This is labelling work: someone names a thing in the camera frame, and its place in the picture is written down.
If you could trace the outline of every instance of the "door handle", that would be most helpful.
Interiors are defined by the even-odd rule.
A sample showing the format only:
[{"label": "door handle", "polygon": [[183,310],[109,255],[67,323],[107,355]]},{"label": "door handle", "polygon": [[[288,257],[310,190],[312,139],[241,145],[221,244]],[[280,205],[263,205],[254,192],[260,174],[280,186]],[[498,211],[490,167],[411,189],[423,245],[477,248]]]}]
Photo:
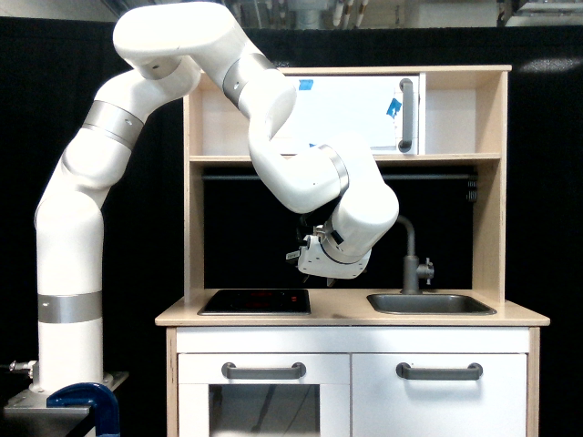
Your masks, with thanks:
[{"label": "door handle", "polygon": [[254,369],[238,368],[232,362],[225,362],[220,371],[229,380],[299,380],[306,374],[306,366],[296,362],[282,369]]},{"label": "door handle", "polygon": [[423,381],[477,381],[484,369],[477,362],[467,369],[414,369],[406,362],[397,364],[397,375],[406,380]]},{"label": "door handle", "polygon": [[399,150],[408,152],[413,144],[413,82],[403,79],[399,87],[403,91],[403,139],[399,141]]}]

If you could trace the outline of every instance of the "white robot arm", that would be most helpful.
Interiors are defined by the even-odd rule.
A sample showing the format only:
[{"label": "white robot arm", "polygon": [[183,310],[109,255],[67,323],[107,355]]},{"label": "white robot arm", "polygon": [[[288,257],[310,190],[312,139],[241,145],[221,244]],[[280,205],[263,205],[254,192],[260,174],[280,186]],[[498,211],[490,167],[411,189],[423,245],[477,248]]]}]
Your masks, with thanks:
[{"label": "white robot arm", "polygon": [[290,159],[270,145],[292,112],[295,90],[224,6],[134,9],[116,25],[114,44],[134,70],[99,89],[36,211],[40,391],[103,380],[100,209],[149,114],[190,93],[201,69],[250,120],[253,166],[284,206],[303,213],[342,196],[306,238],[301,271],[357,276],[398,215],[396,196],[355,134]]}]

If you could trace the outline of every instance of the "white cabinet door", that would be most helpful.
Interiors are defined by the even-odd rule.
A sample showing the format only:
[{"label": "white cabinet door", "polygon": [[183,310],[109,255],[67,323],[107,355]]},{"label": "white cabinet door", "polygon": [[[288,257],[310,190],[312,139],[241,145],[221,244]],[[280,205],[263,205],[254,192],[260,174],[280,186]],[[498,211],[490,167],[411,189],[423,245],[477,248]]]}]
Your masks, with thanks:
[{"label": "white cabinet door", "polygon": [[180,437],[260,430],[269,437],[349,437],[349,355],[179,354]]},{"label": "white cabinet door", "polygon": [[[477,381],[407,380],[400,363],[412,370],[478,363],[483,373]],[[353,355],[353,437],[525,437],[526,423],[525,354]]]}]

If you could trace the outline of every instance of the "stovetop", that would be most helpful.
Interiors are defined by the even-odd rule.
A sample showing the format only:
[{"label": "stovetop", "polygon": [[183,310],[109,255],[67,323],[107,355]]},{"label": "stovetop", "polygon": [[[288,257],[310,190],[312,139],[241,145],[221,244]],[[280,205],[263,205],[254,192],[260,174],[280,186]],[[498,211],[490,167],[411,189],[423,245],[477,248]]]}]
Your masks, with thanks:
[{"label": "stovetop", "polygon": [[199,315],[310,314],[308,290],[257,289],[219,290]]}]

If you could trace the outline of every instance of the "faucet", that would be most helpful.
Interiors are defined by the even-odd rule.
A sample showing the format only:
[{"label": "faucet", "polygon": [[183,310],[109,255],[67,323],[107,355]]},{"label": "faucet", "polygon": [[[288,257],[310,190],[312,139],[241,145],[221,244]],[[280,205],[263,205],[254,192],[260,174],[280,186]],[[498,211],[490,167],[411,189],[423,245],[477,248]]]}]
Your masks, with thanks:
[{"label": "faucet", "polygon": [[426,259],[425,264],[419,264],[419,258],[415,255],[415,230],[411,221],[404,217],[397,217],[397,223],[401,223],[407,229],[407,255],[403,260],[403,289],[402,294],[422,294],[419,290],[419,280],[427,279],[427,285],[435,275],[434,263]]}]

